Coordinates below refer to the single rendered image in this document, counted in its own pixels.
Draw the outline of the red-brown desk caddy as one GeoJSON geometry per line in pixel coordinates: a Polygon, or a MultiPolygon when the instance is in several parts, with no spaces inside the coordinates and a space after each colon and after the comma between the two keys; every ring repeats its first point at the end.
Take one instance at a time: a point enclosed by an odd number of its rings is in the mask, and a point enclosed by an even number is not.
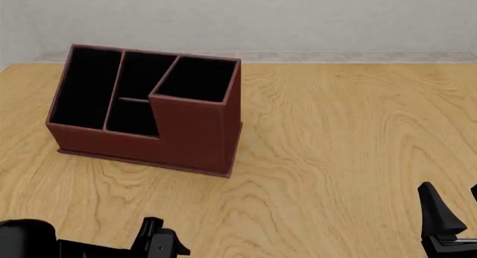
{"type": "Polygon", "coordinates": [[[45,125],[65,154],[229,177],[241,61],[72,45],[45,125]]]}

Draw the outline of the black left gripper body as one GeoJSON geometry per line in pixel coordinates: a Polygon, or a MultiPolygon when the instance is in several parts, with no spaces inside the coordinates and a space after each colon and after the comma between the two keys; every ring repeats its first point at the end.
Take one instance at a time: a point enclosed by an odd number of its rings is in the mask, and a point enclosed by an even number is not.
{"type": "Polygon", "coordinates": [[[177,234],[168,228],[156,232],[140,230],[130,250],[135,258],[177,258],[181,255],[177,234]]]}

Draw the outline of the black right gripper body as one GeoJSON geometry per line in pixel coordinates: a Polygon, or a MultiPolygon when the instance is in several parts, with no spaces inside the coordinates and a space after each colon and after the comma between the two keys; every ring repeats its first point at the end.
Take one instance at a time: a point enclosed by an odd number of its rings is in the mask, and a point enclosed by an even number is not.
{"type": "Polygon", "coordinates": [[[421,245],[428,258],[477,258],[477,239],[439,238],[421,235],[421,245]]]}

